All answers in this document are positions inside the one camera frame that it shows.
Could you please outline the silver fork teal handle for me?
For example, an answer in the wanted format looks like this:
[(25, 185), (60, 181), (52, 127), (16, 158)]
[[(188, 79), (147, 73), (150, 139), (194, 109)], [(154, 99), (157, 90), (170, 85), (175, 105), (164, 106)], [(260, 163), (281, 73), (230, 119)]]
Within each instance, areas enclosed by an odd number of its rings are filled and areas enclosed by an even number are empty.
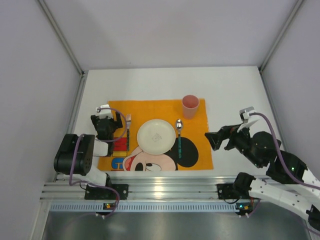
[(127, 150), (127, 152), (130, 151), (130, 127), (131, 127), (131, 123), (132, 123), (132, 117), (131, 117), (131, 114), (128, 113), (126, 115), (126, 139), (127, 139), (126, 150)]

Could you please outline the orange Mickey Mouse placemat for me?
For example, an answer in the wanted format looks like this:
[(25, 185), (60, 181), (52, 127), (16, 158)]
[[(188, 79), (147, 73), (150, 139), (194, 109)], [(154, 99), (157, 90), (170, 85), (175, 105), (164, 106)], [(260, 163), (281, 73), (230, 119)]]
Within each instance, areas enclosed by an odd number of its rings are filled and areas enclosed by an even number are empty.
[[(130, 149), (127, 152), (127, 134), (115, 143), (111, 156), (100, 157), (97, 167), (101, 171), (202, 171), (213, 170), (211, 146), (205, 137), (209, 131), (206, 102), (200, 99), (199, 107), (192, 119), (183, 116), (183, 106), (179, 99), (173, 100), (119, 100), (109, 105), (131, 114)], [(138, 146), (137, 133), (143, 123), (161, 119), (173, 127), (181, 119), (182, 159), (179, 159), (178, 136), (173, 147), (164, 154), (151, 155)]]

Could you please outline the cream round plate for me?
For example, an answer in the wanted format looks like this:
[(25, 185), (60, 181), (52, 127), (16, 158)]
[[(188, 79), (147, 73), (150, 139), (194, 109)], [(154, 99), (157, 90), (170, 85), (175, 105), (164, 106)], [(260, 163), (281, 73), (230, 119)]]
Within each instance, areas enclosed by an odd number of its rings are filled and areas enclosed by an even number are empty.
[(152, 119), (141, 125), (136, 138), (143, 152), (150, 155), (161, 155), (174, 146), (176, 132), (169, 122)]

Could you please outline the pink plastic cup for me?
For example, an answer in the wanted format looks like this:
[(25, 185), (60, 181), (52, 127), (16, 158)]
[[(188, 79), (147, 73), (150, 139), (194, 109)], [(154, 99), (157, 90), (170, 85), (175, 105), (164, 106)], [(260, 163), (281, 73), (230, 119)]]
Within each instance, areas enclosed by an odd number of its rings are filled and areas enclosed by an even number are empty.
[(198, 110), (200, 100), (195, 95), (186, 95), (182, 98), (182, 113), (185, 119), (192, 119)]

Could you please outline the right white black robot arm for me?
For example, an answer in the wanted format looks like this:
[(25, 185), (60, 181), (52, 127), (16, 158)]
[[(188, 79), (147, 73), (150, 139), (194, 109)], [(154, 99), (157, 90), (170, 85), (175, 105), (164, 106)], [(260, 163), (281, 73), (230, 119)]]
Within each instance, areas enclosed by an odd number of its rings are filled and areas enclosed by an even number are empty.
[(238, 150), (255, 167), (267, 168), (266, 176), (290, 190), (271, 185), (257, 176), (239, 172), (232, 189), (243, 199), (260, 199), (298, 215), (309, 225), (320, 229), (320, 181), (307, 165), (292, 153), (279, 149), (281, 141), (268, 132), (250, 135), (249, 128), (227, 125), (217, 132), (206, 132), (212, 149), (217, 151), (224, 140), (224, 150)]

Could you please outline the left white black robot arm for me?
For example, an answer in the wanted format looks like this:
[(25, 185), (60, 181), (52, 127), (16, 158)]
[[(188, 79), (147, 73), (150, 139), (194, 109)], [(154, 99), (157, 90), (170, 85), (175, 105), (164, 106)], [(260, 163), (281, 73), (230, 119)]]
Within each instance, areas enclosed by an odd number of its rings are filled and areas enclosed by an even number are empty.
[(110, 157), (115, 149), (116, 130), (124, 127), (125, 116), (113, 109), (107, 113), (91, 115), (90, 120), (96, 134), (68, 133), (63, 137), (53, 161), (57, 173), (69, 176), (69, 185), (90, 184), (95, 188), (112, 188), (110, 176), (93, 166), (94, 157)]

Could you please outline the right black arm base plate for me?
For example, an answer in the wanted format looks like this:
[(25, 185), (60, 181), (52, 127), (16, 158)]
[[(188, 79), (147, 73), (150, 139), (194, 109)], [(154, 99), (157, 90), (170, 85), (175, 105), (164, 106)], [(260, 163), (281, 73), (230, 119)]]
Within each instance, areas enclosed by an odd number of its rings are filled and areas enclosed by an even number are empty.
[(239, 200), (259, 200), (257, 197), (249, 195), (250, 186), (238, 183), (220, 183), (217, 184), (218, 199), (229, 204), (236, 203)]

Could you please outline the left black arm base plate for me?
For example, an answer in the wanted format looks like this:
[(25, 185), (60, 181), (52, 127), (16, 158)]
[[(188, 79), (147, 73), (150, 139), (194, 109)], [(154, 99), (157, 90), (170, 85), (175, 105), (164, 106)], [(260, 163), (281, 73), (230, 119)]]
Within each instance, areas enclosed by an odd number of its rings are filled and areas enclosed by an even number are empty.
[[(128, 184), (113, 184), (112, 188), (118, 192), (120, 200), (126, 200), (129, 193)], [(85, 200), (116, 200), (116, 194), (111, 191), (101, 187), (94, 187), (87, 185), (85, 189)]]

